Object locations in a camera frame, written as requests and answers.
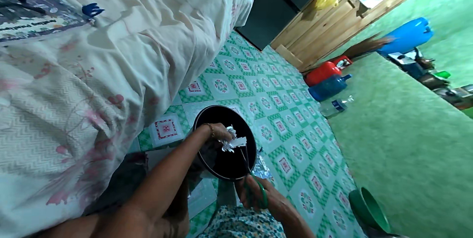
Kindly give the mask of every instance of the blue water jug cap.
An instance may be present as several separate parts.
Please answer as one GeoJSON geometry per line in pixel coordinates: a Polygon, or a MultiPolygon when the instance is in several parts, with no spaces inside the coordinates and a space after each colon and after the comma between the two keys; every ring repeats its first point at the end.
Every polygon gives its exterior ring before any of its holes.
{"type": "Polygon", "coordinates": [[[352,77],[353,77],[353,76],[352,76],[351,74],[347,74],[346,76],[342,77],[341,79],[342,79],[343,81],[346,81],[347,79],[350,79],[350,78],[352,78],[352,77]]]}

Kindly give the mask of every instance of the bracelet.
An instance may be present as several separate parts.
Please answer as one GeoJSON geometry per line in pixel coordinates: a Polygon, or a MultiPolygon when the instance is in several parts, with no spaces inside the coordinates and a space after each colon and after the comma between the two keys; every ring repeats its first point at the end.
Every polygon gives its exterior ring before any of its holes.
{"type": "Polygon", "coordinates": [[[211,138],[214,138],[215,137],[215,132],[213,131],[213,126],[210,124],[210,123],[204,123],[205,125],[209,126],[210,128],[210,132],[212,132],[211,134],[211,138]]]}

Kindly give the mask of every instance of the wooden door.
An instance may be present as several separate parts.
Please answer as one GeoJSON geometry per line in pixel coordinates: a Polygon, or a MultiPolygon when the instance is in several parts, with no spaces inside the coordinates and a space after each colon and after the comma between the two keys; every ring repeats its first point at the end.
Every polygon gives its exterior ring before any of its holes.
{"type": "Polygon", "coordinates": [[[359,0],[339,0],[336,7],[316,11],[316,0],[311,0],[271,47],[282,55],[291,55],[290,62],[300,71],[306,70],[403,1],[383,0],[367,9],[359,0]]]}

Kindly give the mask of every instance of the blanket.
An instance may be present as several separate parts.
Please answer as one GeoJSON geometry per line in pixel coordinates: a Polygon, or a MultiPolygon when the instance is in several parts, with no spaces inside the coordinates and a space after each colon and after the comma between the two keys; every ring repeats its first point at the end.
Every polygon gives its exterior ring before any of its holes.
{"type": "Polygon", "coordinates": [[[0,48],[0,236],[80,217],[253,0],[65,0],[93,25],[0,48]]]}

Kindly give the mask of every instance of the green basin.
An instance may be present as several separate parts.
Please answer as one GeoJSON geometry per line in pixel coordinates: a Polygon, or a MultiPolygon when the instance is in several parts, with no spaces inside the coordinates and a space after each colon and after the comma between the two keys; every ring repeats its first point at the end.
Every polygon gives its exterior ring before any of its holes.
{"type": "Polygon", "coordinates": [[[376,202],[376,199],[364,187],[350,192],[348,195],[353,212],[359,219],[371,228],[391,232],[386,215],[376,202]]]}

